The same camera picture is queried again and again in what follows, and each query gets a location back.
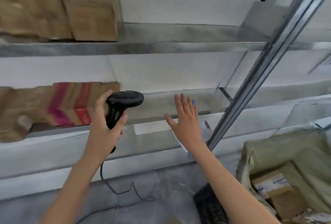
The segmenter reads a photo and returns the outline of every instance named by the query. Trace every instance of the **right hand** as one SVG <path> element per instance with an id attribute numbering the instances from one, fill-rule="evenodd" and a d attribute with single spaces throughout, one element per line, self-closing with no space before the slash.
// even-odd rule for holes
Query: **right hand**
<path id="1" fill-rule="evenodd" d="M 177 139 L 184 147 L 192 154 L 201 144 L 204 144 L 201 139 L 201 130 L 198 118 L 198 108 L 193 106 L 190 97 L 185 99 L 184 94 L 175 95 L 175 104 L 178 113 L 178 124 L 173 121 L 169 114 L 165 114 L 165 118 Z"/>

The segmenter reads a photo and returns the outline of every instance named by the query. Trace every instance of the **left arm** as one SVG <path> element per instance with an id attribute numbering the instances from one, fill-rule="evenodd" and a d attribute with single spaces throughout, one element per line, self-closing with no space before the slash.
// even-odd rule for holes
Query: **left arm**
<path id="1" fill-rule="evenodd" d="M 84 154 L 72 167 L 58 197 L 41 219 L 41 224 L 75 222 L 94 174 L 116 145 L 127 121 L 127 115 L 123 113 L 112 130 L 107 127 L 103 105 L 111 93 L 112 91 L 108 91 L 98 99 Z"/>

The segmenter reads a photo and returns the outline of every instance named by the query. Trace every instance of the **metal upright post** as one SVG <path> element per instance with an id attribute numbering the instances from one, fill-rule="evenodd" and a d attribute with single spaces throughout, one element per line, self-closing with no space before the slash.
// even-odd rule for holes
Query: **metal upright post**
<path id="1" fill-rule="evenodd" d="M 294 0 L 279 31 L 266 45 L 207 142 L 213 150 L 259 87 L 284 56 L 324 0 Z"/>

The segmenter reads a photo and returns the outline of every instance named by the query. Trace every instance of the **left hand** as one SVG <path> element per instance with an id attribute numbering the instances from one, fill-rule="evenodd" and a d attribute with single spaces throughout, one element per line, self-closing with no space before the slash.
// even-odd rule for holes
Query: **left hand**
<path id="1" fill-rule="evenodd" d="M 83 154 L 83 159 L 88 159 L 97 166 L 100 166 L 113 150 L 127 122 L 127 114 L 124 112 L 113 129 L 110 130 L 107 127 L 104 104 L 112 92 L 112 90 L 105 92 L 96 102 L 95 113 L 90 125 L 90 133 Z"/>

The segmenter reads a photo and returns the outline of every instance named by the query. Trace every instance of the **fingers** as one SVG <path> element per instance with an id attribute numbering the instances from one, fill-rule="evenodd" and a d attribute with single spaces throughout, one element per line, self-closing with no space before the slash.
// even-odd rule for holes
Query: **fingers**
<path id="1" fill-rule="evenodd" d="M 194 107 L 193 107 L 193 104 L 192 104 L 191 97 L 187 97 L 187 103 L 188 103 L 188 107 L 190 109 L 191 114 L 194 115 Z"/>
<path id="2" fill-rule="evenodd" d="M 177 123 L 173 121 L 169 114 L 165 114 L 164 117 L 166 118 L 166 122 L 168 123 L 168 125 L 173 130 L 177 126 Z"/>
<path id="3" fill-rule="evenodd" d="M 188 106 L 188 103 L 187 103 L 187 101 L 186 101 L 185 96 L 184 96 L 183 93 L 180 94 L 180 99 L 182 101 L 184 113 L 189 113 L 190 112 L 190 108 Z"/>
<path id="4" fill-rule="evenodd" d="M 109 90 L 105 93 L 103 93 L 97 102 L 95 103 L 95 117 L 103 117 L 105 118 L 105 112 L 104 112 L 104 104 L 107 100 L 107 98 L 113 93 L 112 90 Z"/>
<path id="5" fill-rule="evenodd" d="M 127 122 L 127 114 L 124 112 L 121 118 L 114 126 L 114 128 L 111 130 L 111 132 L 120 136 L 126 122 Z"/>
<path id="6" fill-rule="evenodd" d="M 194 116 L 198 119 L 199 115 L 198 115 L 198 107 L 194 106 Z"/>
<path id="7" fill-rule="evenodd" d="M 176 108 L 177 108 L 178 115 L 184 114 L 183 105 L 180 102 L 179 96 L 177 94 L 175 95 L 175 105 L 176 105 Z"/>

